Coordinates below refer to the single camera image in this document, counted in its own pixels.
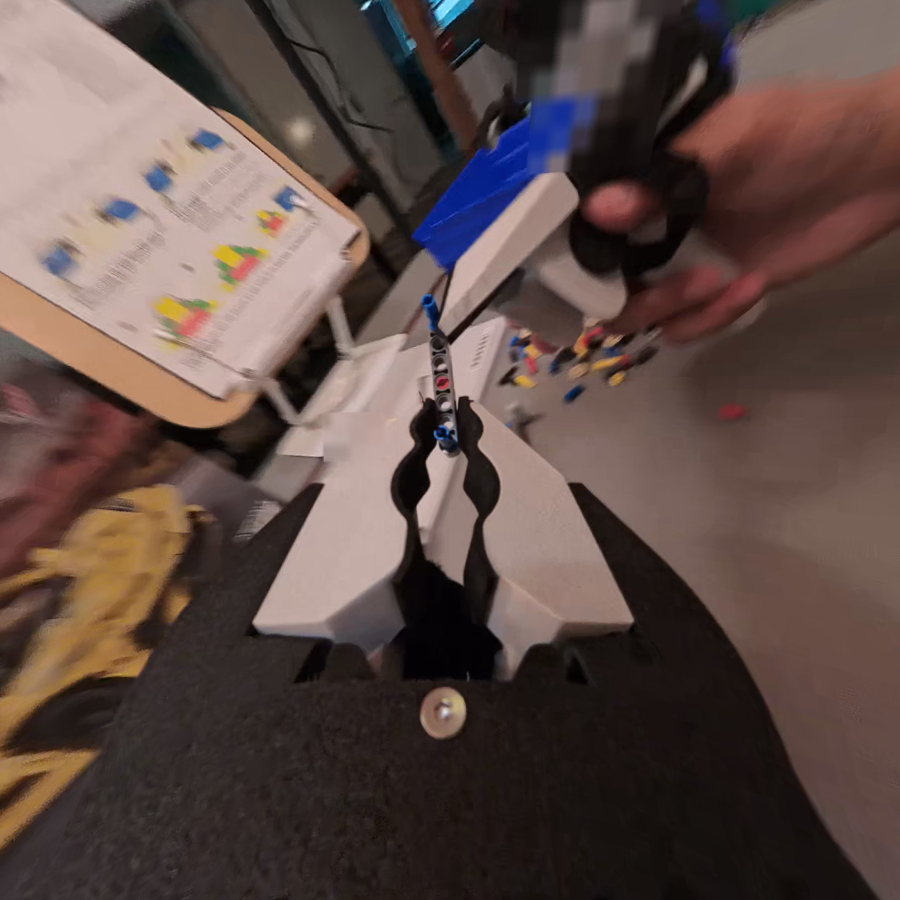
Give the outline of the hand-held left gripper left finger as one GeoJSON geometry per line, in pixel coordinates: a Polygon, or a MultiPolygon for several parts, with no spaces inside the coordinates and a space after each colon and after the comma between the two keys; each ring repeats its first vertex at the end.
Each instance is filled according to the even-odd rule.
{"type": "Polygon", "coordinates": [[[252,621],[262,636],[329,639],[378,655],[403,626],[390,585],[407,523],[391,482],[415,446],[417,409],[340,415],[321,490],[252,621]]]}

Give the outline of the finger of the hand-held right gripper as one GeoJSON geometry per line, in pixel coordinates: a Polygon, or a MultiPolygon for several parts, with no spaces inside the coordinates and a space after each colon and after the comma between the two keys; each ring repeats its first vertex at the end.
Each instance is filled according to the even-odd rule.
{"type": "Polygon", "coordinates": [[[573,345],[584,321],[578,309],[534,276],[507,276],[490,291],[484,285],[459,288],[459,335],[487,311],[530,330],[550,346],[573,345]]]}
{"type": "Polygon", "coordinates": [[[540,174],[455,265],[440,327],[457,338],[500,288],[575,211],[579,195],[563,173],[540,174]]]}

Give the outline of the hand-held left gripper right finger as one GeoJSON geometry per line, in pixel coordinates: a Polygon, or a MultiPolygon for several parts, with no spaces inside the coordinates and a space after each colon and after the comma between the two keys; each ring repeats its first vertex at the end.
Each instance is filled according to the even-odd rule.
{"type": "Polygon", "coordinates": [[[499,497],[482,518],[497,576],[486,625],[501,643],[499,677],[512,677],[536,645],[628,630],[634,617],[568,482],[481,404],[471,412],[476,449],[492,466],[499,497]]]}

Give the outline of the dark grey lego beam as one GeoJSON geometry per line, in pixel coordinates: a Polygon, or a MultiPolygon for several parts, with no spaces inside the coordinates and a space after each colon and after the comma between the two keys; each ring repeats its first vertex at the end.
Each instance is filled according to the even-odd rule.
{"type": "Polygon", "coordinates": [[[438,415],[438,424],[434,432],[435,441],[444,455],[452,458],[458,456],[460,444],[451,345],[440,328],[441,310],[431,293],[421,298],[421,307],[430,333],[428,346],[432,385],[434,386],[434,379],[439,375],[447,375],[453,384],[447,393],[436,394],[433,388],[438,415]]]}

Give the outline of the pile of mixed lego pins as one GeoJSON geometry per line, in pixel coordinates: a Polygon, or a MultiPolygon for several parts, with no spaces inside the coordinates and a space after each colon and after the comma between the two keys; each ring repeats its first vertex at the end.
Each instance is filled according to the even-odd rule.
{"type": "Polygon", "coordinates": [[[507,345],[509,364],[500,387],[533,390],[547,378],[566,379],[561,400],[576,402],[594,383],[616,388],[660,351],[660,329],[617,333],[589,320],[573,343],[551,347],[531,330],[516,330],[507,345]]]}

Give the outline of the lego set box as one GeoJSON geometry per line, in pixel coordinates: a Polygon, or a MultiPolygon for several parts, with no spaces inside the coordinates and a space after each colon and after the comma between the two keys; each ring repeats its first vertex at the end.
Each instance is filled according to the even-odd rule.
{"type": "Polygon", "coordinates": [[[282,504],[61,371],[2,371],[1,848],[94,762],[187,604],[282,504]]]}

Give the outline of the person's right hand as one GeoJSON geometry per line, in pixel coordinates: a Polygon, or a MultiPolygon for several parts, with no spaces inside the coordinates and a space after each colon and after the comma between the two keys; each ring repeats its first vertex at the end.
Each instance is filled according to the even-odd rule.
{"type": "Polygon", "coordinates": [[[737,276],[726,284],[696,266],[632,293],[606,326],[618,334],[659,328],[686,343],[898,229],[898,67],[735,93],[672,149],[703,164],[702,233],[737,276]]]}

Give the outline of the blue plastic bin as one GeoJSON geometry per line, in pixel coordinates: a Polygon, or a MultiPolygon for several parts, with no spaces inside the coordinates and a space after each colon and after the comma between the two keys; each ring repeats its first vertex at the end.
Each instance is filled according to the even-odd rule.
{"type": "Polygon", "coordinates": [[[475,153],[413,234],[444,271],[450,271],[501,217],[537,174],[565,162],[572,150],[574,109],[540,105],[503,132],[492,149],[475,153]]]}

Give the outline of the open instruction booklet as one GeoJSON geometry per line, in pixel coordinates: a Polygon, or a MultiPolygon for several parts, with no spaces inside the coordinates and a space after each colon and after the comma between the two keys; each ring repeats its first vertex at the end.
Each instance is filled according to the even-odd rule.
{"type": "MultiPolygon", "coordinates": [[[[451,347],[451,364],[456,399],[480,401],[487,389],[491,371],[502,354],[507,327],[502,319],[470,326],[451,347]]],[[[390,371],[390,386],[385,409],[390,416],[411,415],[423,399],[434,398],[430,353],[422,343],[403,350],[390,371]]]]}

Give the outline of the printed instruction sheet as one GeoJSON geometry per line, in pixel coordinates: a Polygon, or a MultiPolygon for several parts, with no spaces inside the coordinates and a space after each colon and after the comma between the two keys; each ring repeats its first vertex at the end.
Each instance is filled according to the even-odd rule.
{"type": "Polygon", "coordinates": [[[212,399],[272,369],[360,228],[64,2],[1,4],[2,274],[212,399]]]}

